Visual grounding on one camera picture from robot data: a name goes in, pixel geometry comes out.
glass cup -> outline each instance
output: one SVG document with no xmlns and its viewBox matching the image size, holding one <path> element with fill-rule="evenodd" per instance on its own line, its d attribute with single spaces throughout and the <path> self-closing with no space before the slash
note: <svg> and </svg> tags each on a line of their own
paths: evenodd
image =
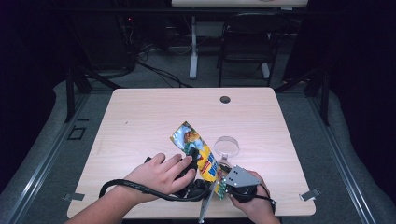
<svg viewBox="0 0 396 224">
<path fill-rule="evenodd" d="M 221 181 L 233 168 L 228 162 L 228 158 L 238 155 L 239 144 L 238 141 L 230 136 L 222 136 L 216 141 L 214 149 L 221 156 L 221 160 L 218 161 L 220 166 L 218 177 L 219 181 Z"/>
</svg>

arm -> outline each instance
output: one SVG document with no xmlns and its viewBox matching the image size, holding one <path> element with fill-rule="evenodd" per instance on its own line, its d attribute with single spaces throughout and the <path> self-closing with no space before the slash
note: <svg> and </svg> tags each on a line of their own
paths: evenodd
<svg viewBox="0 0 396 224">
<path fill-rule="evenodd" d="M 259 174 L 253 171 L 250 171 L 250 173 L 259 178 L 262 185 L 265 186 L 264 180 Z M 267 195 L 265 190 L 260 185 L 257 186 L 257 195 L 269 197 L 269 195 Z M 240 203 L 233 197 L 233 195 L 230 195 L 230 199 L 235 207 L 241 209 L 247 215 L 247 217 L 256 224 L 280 223 L 272 211 L 271 204 L 266 200 L 254 198 L 250 202 Z"/>
<path fill-rule="evenodd" d="M 181 161 L 181 155 L 177 154 L 168 161 L 164 160 L 165 155 L 157 154 L 150 161 L 136 167 L 124 179 L 171 194 L 183 189 L 195 178 L 195 171 L 189 170 L 183 177 L 175 179 L 191 163 L 191 157 Z M 66 223 L 120 223 L 133 207 L 156 199 L 156 196 L 136 189 L 116 186 Z"/>
</svg>

table top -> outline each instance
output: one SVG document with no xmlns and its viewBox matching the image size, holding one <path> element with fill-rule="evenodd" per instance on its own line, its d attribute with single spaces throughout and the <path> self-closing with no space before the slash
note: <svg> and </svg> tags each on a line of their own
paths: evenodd
<svg viewBox="0 0 396 224">
<path fill-rule="evenodd" d="M 222 103 L 221 96 L 228 96 L 230 103 Z M 314 202 L 304 202 L 299 197 L 309 188 L 272 89 L 186 88 L 113 92 L 76 189 L 85 197 L 83 201 L 72 201 L 67 215 L 72 217 L 93 203 L 107 181 L 124 178 L 146 157 L 161 152 L 170 158 L 182 153 L 170 135 L 184 121 L 211 148 L 221 136 L 238 141 L 240 152 L 229 162 L 263 177 L 271 197 L 277 201 L 277 216 L 315 213 Z M 213 148 L 212 151 L 219 160 L 220 155 Z M 201 202 L 159 199 L 139 204 L 125 218 L 198 218 L 200 208 Z M 228 197 L 220 200 L 215 195 L 205 217 L 245 214 L 233 207 Z"/>
<path fill-rule="evenodd" d="M 308 0 L 172 0 L 173 7 L 306 7 Z"/>
</svg>

colorful snack bag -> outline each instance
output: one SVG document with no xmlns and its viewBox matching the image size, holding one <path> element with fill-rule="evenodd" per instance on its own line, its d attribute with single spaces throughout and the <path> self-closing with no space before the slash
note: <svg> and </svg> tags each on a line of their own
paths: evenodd
<svg viewBox="0 0 396 224">
<path fill-rule="evenodd" d="M 219 164 L 215 160 L 209 146 L 190 124 L 185 121 L 171 136 L 172 142 L 186 155 L 194 147 L 199 150 L 198 170 L 204 180 L 215 182 L 217 180 Z"/>
</svg>

black cable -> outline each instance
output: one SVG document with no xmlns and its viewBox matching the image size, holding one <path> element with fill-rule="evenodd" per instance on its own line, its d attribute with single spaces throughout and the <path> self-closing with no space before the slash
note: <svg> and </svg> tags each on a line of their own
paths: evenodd
<svg viewBox="0 0 396 224">
<path fill-rule="evenodd" d="M 105 183 L 99 193 L 99 198 L 101 198 L 103 195 L 106 194 L 106 190 L 111 187 L 111 186 L 115 186 L 115 185 L 121 185 L 121 186 L 125 186 L 125 187 L 129 187 L 132 189 L 137 189 L 142 191 L 143 193 L 146 194 L 152 194 L 155 195 L 159 198 L 165 199 L 166 201 L 172 201 L 172 202 L 198 202 L 201 201 L 203 198 L 205 198 L 209 192 L 208 189 L 203 190 L 203 192 L 197 196 L 194 197 L 190 197 L 190 198 L 178 198 L 178 197 L 174 197 L 174 196 L 170 196 L 167 194 L 163 194 L 157 190 L 154 189 L 150 189 L 146 186 L 137 184 L 135 182 L 129 181 L 129 180 L 125 180 L 125 179 L 115 179 L 115 180 L 110 180 L 107 183 Z"/>
<path fill-rule="evenodd" d="M 169 72 L 165 72 L 161 69 L 155 68 L 155 67 L 151 67 L 145 63 L 141 63 L 141 62 L 136 62 L 137 64 L 140 64 L 141 66 L 147 68 L 148 70 L 151 70 L 155 73 L 157 73 L 161 78 L 166 77 L 168 79 L 171 79 L 172 81 L 175 81 L 176 83 L 178 83 L 178 86 L 181 88 L 181 86 L 185 86 L 188 88 L 192 88 L 191 85 L 183 83 L 180 81 L 180 79 L 178 79 L 178 77 L 176 77 L 175 75 L 170 74 Z"/>
<path fill-rule="evenodd" d="M 267 193 L 268 197 L 261 196 L 261 195 L 256 195 L 255 198 L 264 199 L 264 200 L 267 200 L 268 202 L 270 202 L 271 208 L 273 209 L 273 213 L 275 213 L 275 210 L 276 210 L 276 201 L 274 201 L 274 200 L 271 198 L 270 192 L 268 192 L 267 188 L 266 188 L 263 184 L 260 184 L 260 186 L 262 186 L 262 187 L 264 188 L 265 193 Z"/>
<path fill-rule="evenodd" d="M 99 74 L 101 77 L 105 77 L 107 79 L 111 79 L 111 78 L 116 78 L 116 77 L 125 77 L 126 75 L 130 74 L 131 72 L 133 72 L 133 69 L 123 69 L 122 71 L 120 71 L 119 73 L 116 74 L 112 74 L 112 75 L 103 75 L 103 74 Z"/>
</svg>

